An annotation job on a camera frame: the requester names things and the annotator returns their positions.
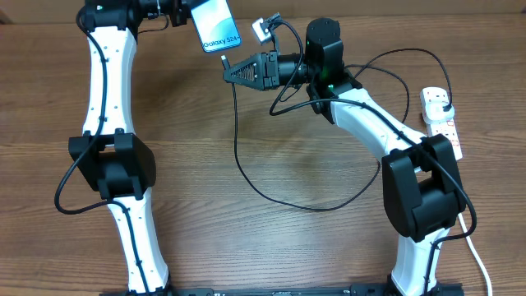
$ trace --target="wire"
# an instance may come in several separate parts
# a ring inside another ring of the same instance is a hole
[[[419,52],[427,53],[427,54],[431,55],[438,62],[438,64],[442,68],[442,71],[444,72],[445,80],[447,81],[447,87],[448,87],[449,92],[450,92],[450,103],[447,104],[444,107],[444,111],[449,111],[451,109],[451,107],[453,106],[453,91],[451,90],[450,76],[447,74],[447,71],[445,70],[445,66],[442,63],[442,61],[434,53],[430,52],[429,50],[425,50],[425,49],[395,49],[395,50],[390,50],[390,51],[385,52],[385,53],[381,53],[381,54],[377,55],[376,57],[374,57],[371,61],[367,62],[365,64],[365,66],[362,67],[362,69],[360,71],[358,71],[358,73],[356,73],[356,76],[360,75],[360,73],[362,73],[363,70],[368,68],[369,65],[371,65],[378,58],[381,58],[381,57],[383,57],[383,56],[385,56],[387,54],[398,53],[398,52],[403,52],[403,51],[419,51]]]
[[[464,231],[465,233],[468,232],[468,230],[466,229],[466,224],[464,222],[464,217],[462,216],[462,213],[459,213],[459,222],[460,222],[460,227],[462,228],[462,231]],[[484,280],[486,281],[486,287],[487,287],[487,296],[493,296],[493,288],[491,287],[490,275],[487,273],[486,267],[484,266],[484,263],[482,263],[482,259],[478,255],[477,250],[475,250],[475,246],[473,246],[473,242],[471,241],[471,238],[466,237],[466,241],[468,242],[469,249],[471,250],[471,253],[475,257],[475,260],[477,261],[477,264],[480,267],[482,274],[484,275]]]
[[[358,192],[356,195],[354,195],[354,197],[351,197],[349,200],[347,200],[343,204],[339,206],[331,207],[331,208],[326,208],[326,209],[311,208],[307,206],[298,206],[292,203],[288,203],[285,201],[278,201],[278,200],[275,200],[274,198],[268,197],[263,192],[261,192],[259,189],[257,189],[256,186],[254,186],[254,184],[252,184],[251,180],[245,174],[245,171],[243,170],[243,168],[241,167],[241,164],[239,163],[239,158],[238,158],[238,97],[236,95],[236,86],[234,84],[232,84],[232,93],[233,93],[233,111],[234,111],[233,155],[236,160],[236,165],[238,166],[238,169],[239,169],[239,172],[241,172],[241,175],[245,178],[245,180],[247,180],[248,185],[250,185],[250,187],[252,187],[252,189],[254,189],[255,192],[257,192],[260,196],[264,197],[265,199],[275,202],[275,203],[279,203],[280,205],[291,206],[291,207],[294,207],[300,210],[310,210],[310,211],[315,211],[315,212],[327,212],[327,211],[332,211],[332,210],[338,210],[348,205],[349,203],[353,202],[359,196],[361,196],[362,193],[364,193],[371,186],[371,184],[375,181],[376,177],[378,176],[378,173],[380,172],[380,167],[381,167],[380,162],[378,162],[378,167],[371,181],[369,181],[369,183],[360,192]]]
[[[351,65],[347,65],[345,66],[346,68],[347,67],[360,67],[360,68],[368,68],[368,69],[373,69],[373,70],[377,70],[377,71],[380,71],[380,72],[384,72],[384,73],[387,73],[389,75],[391,75],[392,77],[398,79],[400,82],[402,82],[402,84],[404,85],[404,88],[405,88],[405,92],[408,96],[408,103],[405,107],[405,113],[404,113],[404,118],[402,119],[402,123],[405,123],[405,119],[407,119],[408,117],[408,114],[409,114],[409,103],[410,103],[410,98],[409,98],[409,87],[408,87],[408,84],[405,83],[404,79],[402,79],[400,76],[394,74],[393,72],[389,71],[389,70],[385,70],[383,68],[380,68],[380,67],[373,67],[371,65],[369,66],[366,66],[366,65],[356,65],[356,64],[351,64]]]
[[[169,26],[168,16],[165,15],[165,14],[161,14],[161,16],[164,16],[164,18],[166,19],[166,24],[164,24],[163,28],[161,28],[161,29],[142,30],[142,31],[140,31],[137,34],[143,34],[143,33],[148,33],[148,32],[158,32],[158,31],[166,30],[168,28],[168,26]]]
[[[279,95],[276,97],[275,104],[277,104],[279,101],[281,101],[281,97],[283,97],[283,95],[285,94],[285,91],[288,89],[288,87],[293,82],[293,79],[296,76],[296,73],[298,73],[298,70],[299,70],[300,66],[302,65],[302,62],[303,62],[303,42],[302,42],[302,38],[299,36],[298,32],[287,21],[283,21],[283,20],[278,19],[278,20],[272,21],[271,25],[272,24],[286,25],[290,29],[290,31],[293,32],[294,37],[296,37],[296,41],[298,42],[298,46],[299,46],[299,60],[298,60],[298,64],[294,68],[293,74],[291,75],[291,77],[288,80],[287,84],[285,85],[285,87],[283,89],[281,89],[281,91],[279,92]]]
[[[100,110],[100,116],[99,116],[99,125],[97,127],[97,132],[94,134],[93,138],[90,141],[90,144],[85,148],[84,151],[79,155],[79,157],[73,162],[72,166],[66,171],[64,174],[64,177],[62,177],[62,180],[58,184],[57,191],[55,192],[55,198],[54,203],[57,210],[65,215],[78,215],[84,212],[87,212],[88,210],[93,210],[101,206],[107,206],[107,205],[116,205],[121,207],[122,212],[126,216],[126,220],[128,223],[128,228],[130,229],[130,239],[131,239],[131,247],[133,249],[133,254],[136,260],[136,265],[139,268],[139,272],[141,273],[142,283],[145,286],[145,293],[146,295],[150,295],[150,290],[148,289],[148,283],[146,282],[145,272],[142,268],[142,261],[139,258],[139,252],[137,251],[137,245],[135,241],[135,234],[133,232],[132,227],[132,220],[130,218],[130,215],[128,213],[128,209],[120,202],[118,201],[101,201],[97,202],[94,205],[86,206],[83,208],[80,208],[78,210],[66,210],[60,205],[60,194],[62,193],[62,190],[64,186],[67,183],[67,180],[71,177],[73,171],[78,167],[79,163],[84,159],[85,155],[93,148],[94,144],[97,142],[97,139],[100,136],[100,133],[102,132],[104,122],[106,120],[105,114],[106,114],[106,100],[107,100],[107,93],[108,93],[108,69],[106,67],[106,57],[104,56],[103,50],[100,48],[99,43],[95,38],[91,35],[91,33],[84,27],[84,25],[81,23],[81,15],[85,13],[85,7],[81,8],[79,12],[76,14],[76,25],[81,29],[81,31],[88,37],[88,39],[93,43],[93,45],[97,48],[97,52],[99,52],[100,61],[102,62],[102,76],[103,76],[103,86],[102,86],[102,103],[101,103],[101,110]]]
[[[287,99],[279,99],[279,102],[285,103],[286,101],[288,101],[288,99],[292,98],[295,94],[297,94],[297,93],[299,92],[299,90],[302,89],[302,86],[303,86],[303,84],[301,84],[301,85],[296,89],[296,91],[294,91],[290,96],[288,96]]]

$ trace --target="black bracket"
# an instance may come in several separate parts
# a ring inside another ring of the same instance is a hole
[[[90,141],[93,137],[88,132],[69,139],[73,160]],[[129,196],[141,200],[146,189],[155,185],[154,153],[132,133],[102,135],[96,141],[78,165],[91,189],[104,200]],[[111,145],[114,151],[108,152]]]
[[[321,84],[318,81],[313,81],[307,87],[309,100],[315,99],[337,99],[339,95],[352,89],[362,89],[362,83],[354,79],[353,75],[348,69],[344,69],[344,74],[334,80],[333,84]],[[330,102],[322,102],[311,104],[312,110],[316,114],[322,114],[330,124],[335,124],[332,119],[332,112],[330,111]]]
[[[257,53],[248,59],[228,66],[223,79],[228,83],[247,86],[255,90],[273,90],[279,87],[278,54]]]

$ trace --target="wood grain surface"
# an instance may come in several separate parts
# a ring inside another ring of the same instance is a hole
[[[13,24],[73,23],[85,0],[0,0],[0,14]],[[526,0],[228,0],[237,19],[258,19],[276,12],[283,17],[413,16],[520,13]]]
[[[290,21],[304,36],[310,20]],[[460,173],[478,213],[473,241],[496,294],[526,294],[526,17],[339,22],[348,63],[404,47],[429,49],[442,58],[464,151]],[[139,40],[133,119],[157,161],[154,217],[174,284],[247,289],[384,281],[395,263],[397,233],[385,216],[381,178],[342,210],[308,213],[257,196],[236,169],[233,100],[222,80],[220,55],[234,63],[269,50],[252,37],[250,21],[238,26],[243,46],[226,53],[203,53],[193,25]],[[292,35],[279,33],[283,52],[297,52]],[[89,58],[85,37],[74,25],[0,26],[1,295],[126,289],[122,246],[108,210],[65,216],[53,206],[72,162],[67,139],[81,134],[85,119]],[[424,131],[418,93],[426,86],[445,87],[436,62],[420,53],[398,53],[376,65],[408,82],[407,124]],[[397,80],[372,71],[359,80],[402,118],[405,93]],[[238,87],[240,159],[255,185],[274,198],[309,206],[334,206],[358,192],[375,172],[371,153],[310,108],[269,116],[276,95]],[[305,99],[300,91],[287,104]],[[98,200],[78,172],[62,194],[70,209]],[[467,295],[485,294],[464,241],[444,245],[437,277],[463,283]]]

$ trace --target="black cable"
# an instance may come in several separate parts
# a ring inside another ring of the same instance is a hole
[[[360,67],[360,68],[369,68],[369,69],[373,69],[373,70],[377,70],[377,71],[380,71],[380,72],[384,72],[384,73],[387,73],[389,75],[391,75],[392,77],[398,79],[400,82],[402,82],[402,84],[404,85],[404,88],[405,88],[405,92],[408,96],[408,103],[405,107],[405,113],[404,113],[404,118],[402,119],[402,123],[405,123],[405,119],[407,119],[408,117],[408,114],[409,114],[409,103],[410,103],[410,98],[409,98],[409,87],[408,87],[408,84],[405,83],[405,81],[398,75],[394,74],[393,72],[389,71],[389,70],[385,70],[383,68],[380,68],[380,67],[373,67],[371,65],[367,66],[366,65],[356,65],[356,64],[351,64],[351,65],[347,65],[345,66],[346,68],[347,67]]]
[[[234,111],[233,155],[236,160],[236,165],[238,166],[238,169],[239,169],[239,172],[241,172],[241,175],[245,178],[245,180],[247,180],[248,185],[250,185],[250,187],[252,187],[252,189],[254,189],[255,192],[257,192],[260,196],[264,197],[265,199],[275,202],[275,203],[279,203],[281,205],[291,206],[291,207],[301,209],[301,210],[310,210],[310,211],[315,211],[315,212],[326,212],[326,211],[338,210],[348,205],[349,203],[353,202],[360,195],[362,195],[362,193],[364,193],[371,186],[371,184],[375,181],[376,177],[378,176],[378,173],[380,172],[380,162],[378,162],[378,168],[376,169],[375,175],[372,177],[371,181],[369,181],[369,183],[360,192],[358,192],[354,197],[351,197],[348,201],[344,202],[343,204],[339,206],[327,208],[327,209],[311,208],[307,206],[298,206],[292,203],[288,203],[285,201],[278,201],[278,200],[275,200],[274,198],[268,197],[267,195],[263,194],[263,192],[259,191],[259,189],[257,189],[256,186],[254,186],[254,184],[252,184],[248,176],[243,171],[241,164],[239,163],[239,158],[238,158],[238,97],[236,95],[236,86],[234,84],[232,84],[232,93],[233,93],[233,111]]]
[[[419,51],[419,52],[423,52],[423,53],[427,53],[429,55],[431,55],[437,62],[438,64],[441,66],[442,68],[442,71],[444,72],[444,76],[445,76],[445,80],[447,81],[447,87],[448,87],[448,90],[450,92],[450,103],[447,104],[445,107],[444,107],[444,110],[445,111],[449,111],[451,109],[451,107],[453,106],[453,91],[451,90],[451,82],[450,82],[450,76],[447,74],[447,71],[445,70],[445,66],[444,64],[442,63],[442,61],[432,52],[430,52],[429,50],[425,50],[425,49],[395,49],[395,50],[390,50],[388,52],[385,52],[385,53],[382,53],[382,54],[379,54],[377,55],[376,57],[374,57],[371,61],[367,62],[365,64],[364,67],[362,67],[362,69],[360,71],[358,71],[358,73],[356,73],[356,76],[360,75],[360,73],[363,72],[363,70],[365,70],[366,68],[369,67],[369,65],[371,65],[374,61],[376,61],[378,58],[381,58],[387,54],[390,54],[390,53],[398,53],[398,52],[403,52],[403,51]]]
[[[166,30],[168,28],[168,26],[169,26],[168,16],[165,15],[165,14],[161,14],[161,16],[164,16],[164,18],[166,19],[166,24],[164,25],[163,28],[161,28],[161,29],[142,30],[142,31],[140,31],[137,34],[148,33],[148,32],[158,32],[158,31]]]
[[[292,98],[295,94],[299,92],[299,90],[302,89],[303,84],[301,84],[290,96],[287,97],[287,99],[279,99],[279,102],[285,103],[288,101],[288,99]]]
[[[298,42],[298,46],[299,46],[299,61],[298,61],[298,64],[296,65],[296,67],[294,68],[294,71],[293,71],[293,74],[291,75],[290,79],[288,80],[287,84],[285,85],[285,87],[279,92],[279,95],[276,97],[275,99],[275,103],[277,104],[277,102],[281,101],[281,97],[283,97],[285,91],[288,89],[288,87],[290,86],[290,84],[293,82],[293,78],[296,76],[296,73],[298,73],[298,70],[300,68],[300,66],[302,65],[302,62],[303,62],[303,42],[302,42],[302,38],[299,36],[298,32],[294,29],[294,27],[292,27],[292,25],[290,25],[287,21],[283,21],[283,20],[275,20],[271,23],[271,25],[273,24],[279,24],[279,25],[286,25],[290,30],[291,32],[293,32],[294,34],[294,37],[296,37],[296,41]]]
[[[141,273],[142,283],[145,286],[145,293],[146,295],[150,295],[150,290],[148,289],[148,283],[146,282],[145,272],[141,264],[142,261],[140,260],[139,252],[137,251],[135,234],[133,232],[133,227],[132,227],[132,219],[130,218],[130,215],[128,213],[129,210],[122,203],[118,201],[113,201],[113,200],[97,202],[94,205],[86,206],[78,210],[66,210],[60,205],[60,194],[62,193],[62,190],[64,186],[66,185],[67,180],[71,177],[73,171],[75,171],[78,164],[84,159],[85,155],[93,148],[93,145],[97,142],[97,139],[99,138],[100,133],[102,132],[104,122],[106,120],[106,117],[105,117],[106,99],[107,99],[107,92],[108,92],[108,69],[106,68],[107,60],[97,40],[95,40],[95,38],[91,35],[91,33],[81,23],[81,15],[84,12],[85,12],[85,7],[80,9],[79,12],[76,14],[76,25],[79,27],[79,29],[81,29],[81,31],[88,37],[88,39],[90,39],[93,45],[97,48],[97,52],[99,52],[99,56],[100,56],[100,61],[102,62],[102,75],[103,75],[102,89],[103,90],[102,90],[101,110],[100,110],[100,116],[99,116],[99,126],[97,127],[97,132],[94,134],[93,138],[91,139],[90,144],[85,148],[84,151],[82,151],[78,159],[76,159],[73,162],[72,166],[64,174],[64,177],[62,177],[62,180],[58,184],[57,191],[55,192],[54,203],[55,203],[55,207],[57,208],[57,210],[65,215],[78,215],[78,214],[87,212],[88,210],[93,210],[95,208],[110,205],[110,204],[121,207],[122,212],[126,216],[128,228],[130,229],[131,248],[133,249],[133,255],[136,260],[136,265],[139,268],[139,272]]]

